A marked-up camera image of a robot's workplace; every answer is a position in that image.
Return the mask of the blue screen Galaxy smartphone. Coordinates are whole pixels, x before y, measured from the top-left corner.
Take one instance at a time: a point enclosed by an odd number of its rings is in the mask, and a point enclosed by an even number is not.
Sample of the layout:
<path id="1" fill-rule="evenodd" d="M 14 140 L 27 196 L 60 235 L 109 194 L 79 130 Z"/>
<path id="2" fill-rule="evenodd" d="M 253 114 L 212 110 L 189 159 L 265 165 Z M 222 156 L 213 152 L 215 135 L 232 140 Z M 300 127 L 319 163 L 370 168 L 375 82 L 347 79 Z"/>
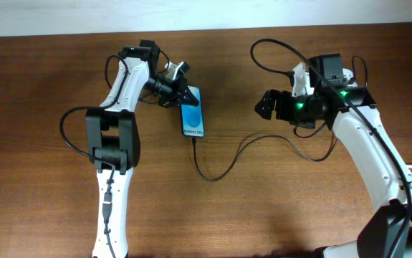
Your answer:
<path id="1" fill-rule="evenodd" d="M 193 96 L 198 100 L 197 106 L 181 105 L 182 134 L 186 137 L 203 138 L 205 129 L 201 106 L 201 93 L 197 87 L 188 86 Z"/>

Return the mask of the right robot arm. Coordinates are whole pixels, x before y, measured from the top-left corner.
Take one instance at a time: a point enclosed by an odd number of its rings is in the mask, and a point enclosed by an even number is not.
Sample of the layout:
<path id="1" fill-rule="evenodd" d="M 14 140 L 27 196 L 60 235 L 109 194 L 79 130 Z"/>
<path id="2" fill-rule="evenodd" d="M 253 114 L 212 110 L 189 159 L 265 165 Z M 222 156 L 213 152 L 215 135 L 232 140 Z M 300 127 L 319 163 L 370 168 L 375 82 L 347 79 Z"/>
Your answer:
<path id="1" fill-rule="evenodd" d="M 375 211 L 353 242 L 321 247 L 316 257 L 412 257 L 412 172 L 398 154 L 370 93 L 358 87 L 339 54 L 309 59 L 291 72 L 292 91 L 268 90 L 256 104 L 275 116 L 313 129 L 318 120 L 345 145 L 365 182 Z"/>

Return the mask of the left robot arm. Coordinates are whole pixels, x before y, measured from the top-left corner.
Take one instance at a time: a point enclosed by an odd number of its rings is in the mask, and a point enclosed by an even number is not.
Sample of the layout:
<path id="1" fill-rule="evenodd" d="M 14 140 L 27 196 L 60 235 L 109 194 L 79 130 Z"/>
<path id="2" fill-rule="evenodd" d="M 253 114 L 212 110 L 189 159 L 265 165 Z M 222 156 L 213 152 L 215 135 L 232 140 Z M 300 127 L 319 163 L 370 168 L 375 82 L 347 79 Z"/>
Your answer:
<path id="1" fill-rule="evenodd" d="M 197 106 L 188 88 L 188 65 L 168 63 L 167 75 L 157 71 L 160 47 L 143 39 L 118 52 L 119 70 L 110 93 L 100 106 L 85 115 L 87 147 L 97 170 L 99 217 L 92 256 L 127 257 L 126 216 L 130 180 L 140 160 L 140 137 L 135 108 L 147 90 L 163 108 Z"/>

